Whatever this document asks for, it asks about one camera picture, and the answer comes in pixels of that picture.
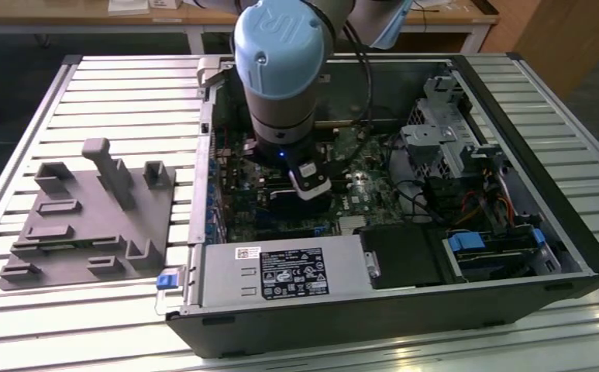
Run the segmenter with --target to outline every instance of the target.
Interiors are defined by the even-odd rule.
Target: white table
[[[92,136],[109,137],[126,167],[161,160],[177,168],[165,264],[186,262],[197,58],[84,57],[60,67],[0,177],[0,267],[34,200],[38,164],[90,169],[80,145]],[[599,240],[599,143],[522,62],[498,54],[468,60]],[[599,291],[512,325],[229,360],[190,353],[162,323],[180,294],[160,303],[154,296],[153,278],[0,291],[0,370],[599,370]]]

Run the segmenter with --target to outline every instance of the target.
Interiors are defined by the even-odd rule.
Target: floor
[[[226,50],[226,38],[210,41]],[[65,55],[181,53],[185,39],[173,34],[50,36],[48,49],[32,36],[0,36],[0,172]],[[599,64],[566,104],[599,139]]]

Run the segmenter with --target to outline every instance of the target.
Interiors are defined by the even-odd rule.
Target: gray plastic base plate
[[[0,272],[0,289],[156,276],[164,268],[174,170],[162,168],[168,177],[156,187],[148,186],[144,168],[129,170],[134,205],[122,211],[97,171],[72,174],[62,164],[45,164],[37,175],[44,176],[44,166],[60,168],[50,178],[64,190],[37,194]]]

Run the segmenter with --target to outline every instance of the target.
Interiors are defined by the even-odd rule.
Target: ur logo
[[[270,9],[265,9],[260,21],[257,22],[257,28],[262,33],[278,34],[278,41],[289,43],[298,31],[298,22],[302,20],[302,16],[296,18],[289,14],[274,15]]]

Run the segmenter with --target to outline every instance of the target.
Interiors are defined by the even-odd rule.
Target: wooden cabinet
[[[599,0],[488,0],[500,13],[481,52],[517,52],[565,98],[599,61]]]

